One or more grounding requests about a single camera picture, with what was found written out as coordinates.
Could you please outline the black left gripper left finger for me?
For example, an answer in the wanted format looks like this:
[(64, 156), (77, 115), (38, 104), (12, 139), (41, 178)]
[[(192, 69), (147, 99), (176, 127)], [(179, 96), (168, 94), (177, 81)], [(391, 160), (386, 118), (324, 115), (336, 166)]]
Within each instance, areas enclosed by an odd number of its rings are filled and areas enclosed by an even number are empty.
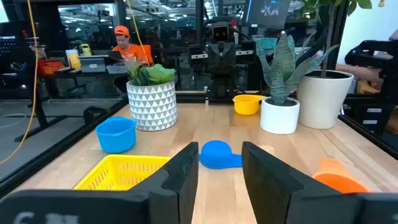
[(0, 200), (0, 224), (191, 224), (198, 144), (127, 191), (23, 190)]

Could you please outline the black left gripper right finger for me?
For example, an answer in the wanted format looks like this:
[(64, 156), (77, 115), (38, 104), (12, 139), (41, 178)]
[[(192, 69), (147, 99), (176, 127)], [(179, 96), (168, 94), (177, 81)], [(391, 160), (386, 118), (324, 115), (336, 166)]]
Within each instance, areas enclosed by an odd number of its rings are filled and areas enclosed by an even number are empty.
[(258, 224), (398, 224), (398, 193), (341, 193), (248, 141), (242, 164)]

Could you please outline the yellow measuring cup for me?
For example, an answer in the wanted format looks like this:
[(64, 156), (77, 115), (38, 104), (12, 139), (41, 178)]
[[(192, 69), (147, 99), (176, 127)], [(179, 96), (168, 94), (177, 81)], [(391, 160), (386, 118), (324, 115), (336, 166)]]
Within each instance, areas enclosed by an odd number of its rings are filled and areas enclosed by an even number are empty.
[(262, 95), (236, 95), (233, 98), (234, 110), (241, 115), (254, 115), (259, 109), (259, 102), (265, 96)]

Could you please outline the blue measuring cup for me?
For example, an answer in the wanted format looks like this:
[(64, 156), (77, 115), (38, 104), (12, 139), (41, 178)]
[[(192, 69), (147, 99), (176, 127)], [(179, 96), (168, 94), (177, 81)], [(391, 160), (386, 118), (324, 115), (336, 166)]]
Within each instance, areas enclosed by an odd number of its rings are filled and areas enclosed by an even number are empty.
[(220, 140), (206, 142), (201, 149), (199, 161), (209, 169), (242, 167), (241, 155), (232, 153), (229, 144)]

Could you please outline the yellow plastic basket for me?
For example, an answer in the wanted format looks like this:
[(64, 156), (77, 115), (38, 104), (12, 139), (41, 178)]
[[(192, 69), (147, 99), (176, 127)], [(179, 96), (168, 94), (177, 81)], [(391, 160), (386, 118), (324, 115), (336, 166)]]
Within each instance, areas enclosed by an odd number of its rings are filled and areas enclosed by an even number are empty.
[(116, 190), (133, 188), (170, 160), (162, 156), (105, 156), (74, 187), (75, 190)]

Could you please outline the orange measuring cup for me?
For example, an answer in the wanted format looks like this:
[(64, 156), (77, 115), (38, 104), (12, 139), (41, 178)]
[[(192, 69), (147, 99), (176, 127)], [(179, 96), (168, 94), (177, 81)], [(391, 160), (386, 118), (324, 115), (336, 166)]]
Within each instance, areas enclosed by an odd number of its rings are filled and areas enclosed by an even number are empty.
[(344, 194), (369, 192), (369, 189), (336, 159), (320, 159), (318, 170), (312, 177)]

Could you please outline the teal measuring cup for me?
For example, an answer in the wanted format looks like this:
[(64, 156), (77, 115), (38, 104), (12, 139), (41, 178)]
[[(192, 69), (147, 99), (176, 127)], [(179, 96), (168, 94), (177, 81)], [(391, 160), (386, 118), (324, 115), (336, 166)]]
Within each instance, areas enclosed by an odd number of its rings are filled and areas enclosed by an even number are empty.
[(115, 116), (97, 125), (95, 133), (102, 150), (119, 154), (133, 148), (136, 145), (136, 124), (133, 119)]

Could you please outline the person's forearm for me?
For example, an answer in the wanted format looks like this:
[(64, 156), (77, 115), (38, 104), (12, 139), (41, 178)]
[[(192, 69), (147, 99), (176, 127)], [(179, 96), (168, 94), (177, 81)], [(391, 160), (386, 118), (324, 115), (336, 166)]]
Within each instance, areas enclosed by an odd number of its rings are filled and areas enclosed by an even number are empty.
[(383, 79), (379, 77), (380, 68), (336, 64), (335, 70), (351, 73), (360, 80), (374, 82), (379, 85), (383, 83)]

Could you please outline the snake plant in white pot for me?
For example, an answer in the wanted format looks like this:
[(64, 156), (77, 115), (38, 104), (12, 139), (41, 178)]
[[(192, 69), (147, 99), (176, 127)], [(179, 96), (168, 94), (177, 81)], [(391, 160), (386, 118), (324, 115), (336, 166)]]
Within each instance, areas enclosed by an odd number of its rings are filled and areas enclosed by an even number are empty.
[(274, 47), (272, 62), (266, 59), (265, 39), (256, 40), (256, 55), (262, 65), (265, 82), (270, 87), (269, 96), (261, 101), (261, 128), (273, 134), (292, 134), (297, 129), (300, 102), (289, 98), (297, 89), (304, 75), (313, 72), (324, 59), (338, 46), (330, 47), (318, 57), (313, 55), (300, 64), (296, 64), (299, 55), (295, 53), (292, 36), (282, 34)]

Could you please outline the triangle-patterned succulent planter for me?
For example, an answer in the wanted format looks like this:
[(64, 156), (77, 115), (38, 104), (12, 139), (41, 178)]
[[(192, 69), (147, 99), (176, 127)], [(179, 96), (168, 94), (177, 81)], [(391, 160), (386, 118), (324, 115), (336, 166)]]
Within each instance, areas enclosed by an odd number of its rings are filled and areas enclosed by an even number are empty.
[(161, 131), (172, 127), (177, 122), (175, 69), (144, 62), (126, 62), (125, 66), (129, 75), (127, 97), (136, 128)]

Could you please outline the person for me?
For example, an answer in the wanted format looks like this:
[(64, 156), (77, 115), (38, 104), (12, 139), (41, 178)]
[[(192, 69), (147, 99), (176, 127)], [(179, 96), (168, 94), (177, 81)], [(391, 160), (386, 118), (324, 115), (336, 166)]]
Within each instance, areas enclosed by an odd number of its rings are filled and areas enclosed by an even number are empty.
[(125, 26), (116, 26), (114, 28), (114, 35), (117, 45), (113, 47), (112, 51), (119, 52), (125, 62), (143, 62), (148, 65), (153, 65), (154, 61), (151, 54), (150, 45), (136, 45), (130, 43), (129, 29)]

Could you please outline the leafy plant in white pot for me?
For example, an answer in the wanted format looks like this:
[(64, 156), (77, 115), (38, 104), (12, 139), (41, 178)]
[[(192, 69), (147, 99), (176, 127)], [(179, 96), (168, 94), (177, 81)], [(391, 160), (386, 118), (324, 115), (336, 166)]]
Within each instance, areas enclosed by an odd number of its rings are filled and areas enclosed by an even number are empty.
[[(304, 3), (306, 11), (319, 13), (323, 6), (328, 10), (328, 17), (324, 25), (326, 39), (320, 44), (325, 49), (324, 53), (334, 46), (331, 43), (335, 26), (335, 11), (339, 5), (349, 2), (348, 14), (352, 14), (357, 7), (373, 8), (371, 0), (301, 1)], [(327, 69), (328, 56), (318, 68), (301, 79), (297, 88), (297, 99), (301, 103), (298, 121), (308, 128), (330, 129), (335, 125), (354, 79), (354, 75), (351, 73), (335, 70), (335, 67), (331, 70)]]

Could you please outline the grey laptop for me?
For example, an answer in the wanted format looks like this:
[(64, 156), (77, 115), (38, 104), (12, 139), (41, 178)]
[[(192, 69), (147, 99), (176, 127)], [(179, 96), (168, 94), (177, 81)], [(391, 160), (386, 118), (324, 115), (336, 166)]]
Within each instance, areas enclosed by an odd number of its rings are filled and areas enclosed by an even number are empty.
[(83, 73), (103, 73), (106, 71), (105, 58), (107, 55), (80, 56)]

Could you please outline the yellow container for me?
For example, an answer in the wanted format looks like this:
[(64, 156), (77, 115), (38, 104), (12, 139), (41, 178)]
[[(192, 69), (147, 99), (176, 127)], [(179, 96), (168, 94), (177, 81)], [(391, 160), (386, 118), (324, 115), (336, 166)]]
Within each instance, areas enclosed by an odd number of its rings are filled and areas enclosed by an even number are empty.
[(79, 59), (79, 53), (78, 53), (77, 49), (66, 50), (65, 52), (66, 52), (70, 67), (73, 69), (80, 69), (81, 62)]

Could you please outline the black equipment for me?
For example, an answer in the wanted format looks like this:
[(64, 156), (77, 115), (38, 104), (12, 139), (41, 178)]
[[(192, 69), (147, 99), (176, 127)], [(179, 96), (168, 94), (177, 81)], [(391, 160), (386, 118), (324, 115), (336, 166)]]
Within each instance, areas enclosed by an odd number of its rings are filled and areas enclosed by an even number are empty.
[(387, 102), (398, 105), (398, 40), (364, 40), (345, 56), (348, 65), (380, 68), (383, 84), (378, 94)]

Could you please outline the black office desk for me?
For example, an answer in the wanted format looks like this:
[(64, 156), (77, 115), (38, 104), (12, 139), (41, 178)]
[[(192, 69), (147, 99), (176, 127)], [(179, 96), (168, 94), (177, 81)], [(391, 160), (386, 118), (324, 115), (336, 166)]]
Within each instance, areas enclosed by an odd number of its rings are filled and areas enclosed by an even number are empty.
[[(15, 142), (20, 142), (22, 143), (24, 140), (26, 140), (29, 137), (32, 137), (35, 134), (38, 134), (39, 132), (57, 124), (58, 122), (68, 118), (67, 115), (60, 115), (56, 116), (55, 119), (51, 121), (47, 121), (47, 116), (44, 113), (43, 107), (42, 107), (42, 99), (40, 97), (40, 94), (38, 90), (36, 89), (37, 87), (37, 77), (33, 73), (29, 73), (26, 71), (24, 68), (23, 70), (19, 71), (17, 74), (22, 75), (24, 81), (27, 83), (27, 89), (29, 92), (29, 97), (31, 100), (30, 108), (31, 108), (31, 118), (30, 121), (32, 121), (33, 118), (37, 118), (39, 122), (39, 127), (34, 128), (30, 130), (30, 124), (28, 125), (27, 130), (25, 131), (24, 134), (21, 136), (18, 136), (15, 138)], [(49, 80), (55, 80), (55, 79), (74, 79), (75, 81), (75, 87), (70, 88), (70, 91), (76, 89), (76, 88), (83, 88), (85, 85), (78, 85), (77, 84), (77, 78), (102, 78), (102, 79), (107, 79), (107, 80), (114, 80), (117, 77), (126, 77), (127, 74), (122, 74), (122, 73), (115, 73), (115, 74), (109, 74), (109, 73), (83, 73), (81, 70), (67, 70), (66, 68), (57, 70), (53, 76), (49, 76), (48, 78), (45, 78), (45, 82), (48, 83)], [(99, 106), (89, 106), (85, 112), (83, 113), (83, 117), (85, 119), (85, 125), (88, 125), (92, 122), (95, 121), (95, 113), (99, 113), (101, 116), (105, 115), (106, 113), (110, 113), (118, 107), (123, 107), (127, 103), (127, 95), (122, 94), (119, 98), (119, 101), (112, 106), (110, 109), (106, 108), (101, 108)]]

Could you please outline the orange bin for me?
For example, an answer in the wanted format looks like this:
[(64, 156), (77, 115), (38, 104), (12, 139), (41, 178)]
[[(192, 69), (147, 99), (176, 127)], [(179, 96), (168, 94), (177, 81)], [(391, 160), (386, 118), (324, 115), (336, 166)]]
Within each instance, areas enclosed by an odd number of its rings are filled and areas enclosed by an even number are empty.
[(53, 76), (57, 70), (65, 68), (61, 60), (38, 60), (38, 71), (42, 76)]

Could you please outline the dark wall monitor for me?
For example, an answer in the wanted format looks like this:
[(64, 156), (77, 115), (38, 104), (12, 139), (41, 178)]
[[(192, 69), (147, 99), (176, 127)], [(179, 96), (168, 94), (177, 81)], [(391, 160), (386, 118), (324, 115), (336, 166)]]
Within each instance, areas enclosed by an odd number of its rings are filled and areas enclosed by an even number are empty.
[(283, 29), (291, 0), (246, 0), (243, 22), (247, 26)]

